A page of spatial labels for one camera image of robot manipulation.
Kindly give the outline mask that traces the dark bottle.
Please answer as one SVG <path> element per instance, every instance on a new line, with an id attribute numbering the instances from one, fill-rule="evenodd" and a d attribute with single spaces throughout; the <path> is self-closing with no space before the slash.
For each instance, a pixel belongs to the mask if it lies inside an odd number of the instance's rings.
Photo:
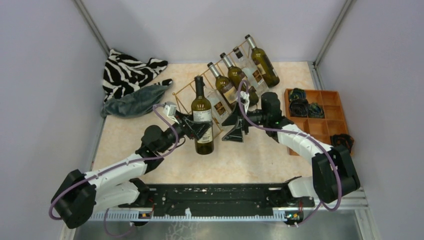
<path id="1" fill-rule="evenodd" d="M 221 53 L 220 57 L 223 60 L 226 67 L 228 68 L 228 72 L 227 72 L 228 78 L 232 81 L 232 83 L 234 84 L 236 88 L 239 87 L 242 80 L 247 81 L 247 83 L 249 84 L 249 89 L 248 89 L 249 106 L 252 107 L 256 105 L 259 102 L 259 97 L 256 94 L 255 88 L 250 84 L 248 77 L 245 75 L 245 73 L 242 71 L 241 68 L 233 65 L 232 61 L 230 60 L 230 58 L 225 52 Z"/>
<path id="2" fill-rule="evenodd" d="M 191 103 L 191 111 L 195 122 L 212 122 L 212 105 L 205 97 L 204 80 L 198 75 L 194 78 L 195 99 Z M 195 150 L 200 155 L 208 155 L 214 151 L 213 127 L 210 126 L 199 140 L 195 142 Z"/>

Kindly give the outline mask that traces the brown wine bottle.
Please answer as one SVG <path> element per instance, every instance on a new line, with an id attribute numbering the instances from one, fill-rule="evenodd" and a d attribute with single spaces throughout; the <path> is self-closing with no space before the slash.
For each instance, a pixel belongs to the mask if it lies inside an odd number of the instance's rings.
<path id="1" fill-rule="evenodd" d="M 215 87 L 217 91 L 224 98 L 231 110 L 236 107 L 237 104 L 237 90 L 230 79 L 223 76 L 218 69 L 215 67 L 213 62 L 209 62 L 207 67 L 215 77 Z"/>

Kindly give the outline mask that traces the clear square liquor bottle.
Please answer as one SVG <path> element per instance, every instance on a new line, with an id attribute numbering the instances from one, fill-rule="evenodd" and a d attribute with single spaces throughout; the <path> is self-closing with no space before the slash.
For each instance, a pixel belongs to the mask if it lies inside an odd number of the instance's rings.
<path id="1" fill-rule="evenodd" d="M 233 52 L 237 58 L 237 66 L 245 73 L 249 83 L 254 87 L 256 94 L 260 98 L 263 93 L 269 91 L 263 76 L 253 61 L 243 55 L 239 47 L 235 47 Z"/>

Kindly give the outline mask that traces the olive green wine bottle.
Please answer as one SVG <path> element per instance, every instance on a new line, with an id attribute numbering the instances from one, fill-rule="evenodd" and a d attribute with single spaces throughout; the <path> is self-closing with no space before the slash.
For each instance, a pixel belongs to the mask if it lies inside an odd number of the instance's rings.
<path id="1" fill-rule="evenodd" d="M 256 45 L 254 39 L 249 34 L 247 34 L 244 38 L 251 49 L 250 57 L 258 68 L 266 85 L 269 88 L 277 86 L 280 83 L 280 78 L 266 52 Z"/>

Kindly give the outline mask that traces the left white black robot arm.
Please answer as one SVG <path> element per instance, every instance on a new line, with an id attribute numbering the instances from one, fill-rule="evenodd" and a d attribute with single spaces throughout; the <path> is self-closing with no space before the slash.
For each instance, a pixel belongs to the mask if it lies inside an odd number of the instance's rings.
<path id="1" fill-rule="evenodd" d="M 49 216 L 76 229 L 93 214 L 112 207 L 146 206 L 150 193 L 139 177 L 155 170 L 182 138 L 202 140 L 213 127 L 212 118 L 201 113 L 175 111 L 170 119 L 174 123 L 166 130 L 158 125 L 147 127 L 139 149 L 123 160 L 85 173 L 79 169 L 69 172 L 51 199 Z"/>

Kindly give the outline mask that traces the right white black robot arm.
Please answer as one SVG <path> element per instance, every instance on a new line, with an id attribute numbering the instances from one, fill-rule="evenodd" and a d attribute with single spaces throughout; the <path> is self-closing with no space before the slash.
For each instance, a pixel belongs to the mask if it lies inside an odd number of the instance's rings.
<path id="1" fill-rule="evenodd" d="M 302 131 L 282 114 L 281 102 L 274 92 L 261 96 L 260 109 L 248 111 L 245 106 L 237 105 L 222 126 L 232 127 L 222 137 L 223 141 L 243 142 L 249 127 L 258 127 L 310 162 L 312 175 L 289 180 L 288 188 L 282 191 L 281 199 L 287 206 L 295 206 L 301 197 L 318 198 L 330 204 L 361 186 L 349 150 L 343 145 L 320 142 Z"/>

